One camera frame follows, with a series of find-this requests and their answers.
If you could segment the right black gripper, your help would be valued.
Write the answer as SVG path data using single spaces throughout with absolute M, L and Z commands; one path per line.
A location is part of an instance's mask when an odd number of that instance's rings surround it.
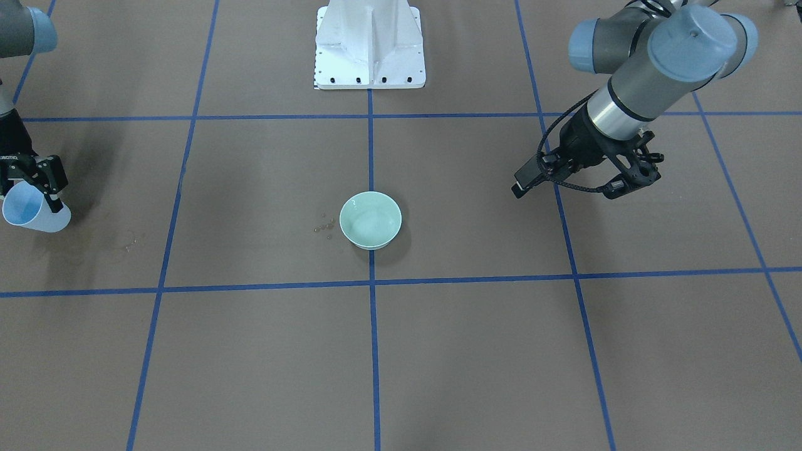
M 5 197 L 14 182 L 22 180 L 43 194 L 52 214 L 60 213 L 64 203 L 60 192 L 68 186 L 68 177 L 58 156 L 39 156 L 22 117 L 11 110 L 1 118 L 1 183 Z

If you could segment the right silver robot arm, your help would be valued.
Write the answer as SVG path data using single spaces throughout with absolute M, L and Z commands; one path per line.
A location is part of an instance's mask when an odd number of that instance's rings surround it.
M 19 1 L 1 2 L 1 57 L 3 59 L 52 51 L 58 35 L 51 18 Z M 18 114 L 11 92 L 2 85 L 1 106 L 2 197 L 22 180 L 37 189 L 53 214 L 64 205 L 58 195 L 68 186 L 68 177 L 58 156 L 40 156 Z

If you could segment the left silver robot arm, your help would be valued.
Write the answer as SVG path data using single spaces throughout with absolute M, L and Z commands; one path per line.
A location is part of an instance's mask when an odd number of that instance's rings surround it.
M 524 197 L 545 182 L 615 199 L 660 179 L 648 126 L 685 95 L 751 61 L 756 24 L 711 1 L 630 1 L 609 18 L 580 22 L 569 40 L 578 71 L 609 78 L 554 120 L 514 175 Z

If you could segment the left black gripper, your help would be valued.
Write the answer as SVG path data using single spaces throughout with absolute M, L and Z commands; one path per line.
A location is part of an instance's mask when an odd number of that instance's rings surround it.
M 608 137 L 596 128 L 586 103 L 575 109 L 575 114 L 560 130 L 558 148 L 550 154 L 538 150 L 538 158 L 530 158 L 515 172 L 515 183 L 511 186 L 515 198 L 521 199 L 531 189 L 545 182 L 565 182 L 571 174 L 607 160 L 602 152 L 602 141 L 617 139 Z

